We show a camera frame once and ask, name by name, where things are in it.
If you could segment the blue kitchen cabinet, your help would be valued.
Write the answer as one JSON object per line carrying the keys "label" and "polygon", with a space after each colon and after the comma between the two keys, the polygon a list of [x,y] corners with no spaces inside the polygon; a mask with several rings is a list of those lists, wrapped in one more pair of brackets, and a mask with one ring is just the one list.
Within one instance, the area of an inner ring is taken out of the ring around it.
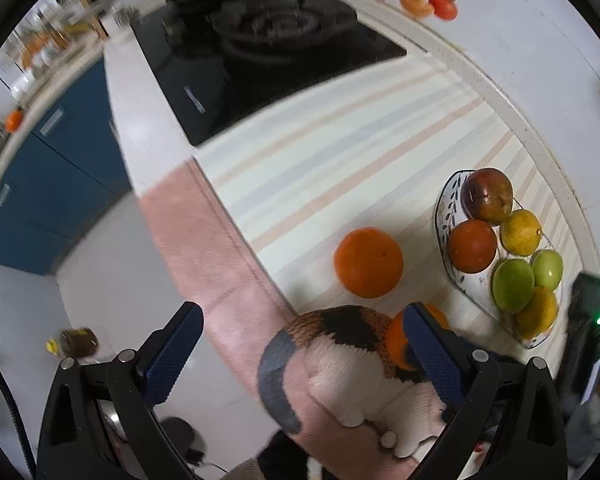
{"label": "blue kitchen cabinet", "polygon": [[43,115],[0,177],[0,264],[54,273],[130,189],[99,61]]}

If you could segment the green apple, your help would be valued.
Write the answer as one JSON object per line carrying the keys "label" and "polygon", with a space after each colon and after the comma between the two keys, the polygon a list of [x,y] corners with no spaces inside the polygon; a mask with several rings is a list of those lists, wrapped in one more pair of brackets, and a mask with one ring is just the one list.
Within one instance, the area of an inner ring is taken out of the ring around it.
{"label": "green apple", "polygon": [[539,250],[531,259],[536,286],[555,290],[562,280],[564,263],[562,256],[554,249]]}
{"label": "green apple", "polygon": [[495,268],[491,280],[491,292],[496,306],[503,312],[515,314],[531,300],[534,289],[534,273],[524,259],[502,260]]}

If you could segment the striped cat tablecloth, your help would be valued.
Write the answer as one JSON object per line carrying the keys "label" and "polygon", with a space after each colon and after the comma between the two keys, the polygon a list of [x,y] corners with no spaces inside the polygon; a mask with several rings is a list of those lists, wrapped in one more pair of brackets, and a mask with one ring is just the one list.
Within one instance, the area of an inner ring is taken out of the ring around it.
{"label": "striped cat tablecloth", "polygon": [[494,167],[562,254],[582,266],[553,189],[513,129],[452,70],[407,55],[255,114],[200,148],[185,139],[153,79],[124,156],[152,237],[184,297],[204,309],[212,342],[239,380],[257,387],[265,345],[298,314],[353,304],[332,256],[372,226],[400,245],[404,270],[370,307],[440,308],[454,330],[489,349],[531,351],[456,289],[436,230],[445,182]]}

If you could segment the oval floral ceramic plate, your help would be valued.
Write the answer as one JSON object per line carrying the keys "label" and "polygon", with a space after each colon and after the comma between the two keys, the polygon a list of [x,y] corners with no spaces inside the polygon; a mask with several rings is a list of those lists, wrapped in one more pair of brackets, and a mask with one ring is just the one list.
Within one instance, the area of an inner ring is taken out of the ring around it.
{"label": "oval floral ceramic plate", "polygon": [[516,258],[516,255],[508,252],[501,244],[500,229],[496,226],[493,231],[496,235],[496,253],[490,266],[479,273],[467,274],[457,270],[452,265],[448,254],[449,236],[458,224],[469,219],[460,201],[460,192],[467,178],[472,174],[471,169],[455,171],[446,180],[434,206],[434,232],[436,232],[438,247],[442,264],[446,275],[451,283],[460,290],[478,309],[493,318],[498,325],[509,333],[521,347],[534,349],[539,347],[553,331],[555,322],[550,324],[544,332],[530,339],[521,338],[517,334],[516,323],[513,315],[504,313],[494,302],[492,295],[492,275],[495,269],[505,259]]}

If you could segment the large orange mandarin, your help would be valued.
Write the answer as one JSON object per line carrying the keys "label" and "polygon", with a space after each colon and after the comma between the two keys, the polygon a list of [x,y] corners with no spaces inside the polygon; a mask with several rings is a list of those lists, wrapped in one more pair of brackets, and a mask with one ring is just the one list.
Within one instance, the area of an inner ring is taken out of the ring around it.
{"label": "large orange mandarin", "polygon": [[399,244],[384,231],[361,228],[349,232],[334,252],[341,285],[356,296],[385,296],[399,284],[404,261]]}

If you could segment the speckled yellow-green pear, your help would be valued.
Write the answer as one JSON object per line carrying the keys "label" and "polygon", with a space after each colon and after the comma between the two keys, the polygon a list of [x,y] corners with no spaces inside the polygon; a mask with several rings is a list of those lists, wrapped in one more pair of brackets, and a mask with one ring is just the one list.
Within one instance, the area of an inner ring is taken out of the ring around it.
{"label": "speckled yellow-green pear", "polygon": [[500,225],[501,243],[516,256],[531,256],[539,247],[542,226],[527,209],[517,209]]}

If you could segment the brown jar on floor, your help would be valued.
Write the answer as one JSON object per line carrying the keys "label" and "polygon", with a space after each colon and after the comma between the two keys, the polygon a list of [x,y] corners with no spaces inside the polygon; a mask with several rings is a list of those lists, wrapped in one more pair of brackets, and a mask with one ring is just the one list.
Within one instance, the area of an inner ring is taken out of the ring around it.
{"label": "brown jar on floor", "polygon": [[45,349],[59,359],[91,358],[99,348],[95,333],[87,327],[65,328],[45,343]]}

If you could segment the black gas stove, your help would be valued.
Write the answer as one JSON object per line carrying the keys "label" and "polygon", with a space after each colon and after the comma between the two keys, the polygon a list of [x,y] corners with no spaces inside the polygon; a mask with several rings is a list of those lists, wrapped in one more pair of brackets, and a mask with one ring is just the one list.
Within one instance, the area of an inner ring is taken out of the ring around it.
{"label": "black gas stove", "polygon": [[406,51],[341,0],[166,0],[134,35],[190,145]]}

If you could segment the red-green mango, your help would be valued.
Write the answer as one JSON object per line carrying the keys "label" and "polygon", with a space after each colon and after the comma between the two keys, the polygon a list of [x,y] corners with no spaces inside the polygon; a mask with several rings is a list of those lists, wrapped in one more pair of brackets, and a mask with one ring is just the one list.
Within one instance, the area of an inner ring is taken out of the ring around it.
{"label": "red-green mango", "polygon": [[513,185],[495,168],[473,171],[460,190],[460,202],[471,219],[499,226],[512,213]]}

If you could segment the dark red-orange fruit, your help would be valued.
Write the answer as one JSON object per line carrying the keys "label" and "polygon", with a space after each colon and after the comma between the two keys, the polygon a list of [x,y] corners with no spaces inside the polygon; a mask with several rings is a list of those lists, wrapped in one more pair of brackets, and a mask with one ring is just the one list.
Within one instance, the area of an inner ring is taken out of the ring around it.
{"label": "dark red-orange fruit", "polygon": [[486,270],[497,249],[498,241],[493,229],[477,219],[466,220],[452,229],[446,245],[452,266],[468,274]]}

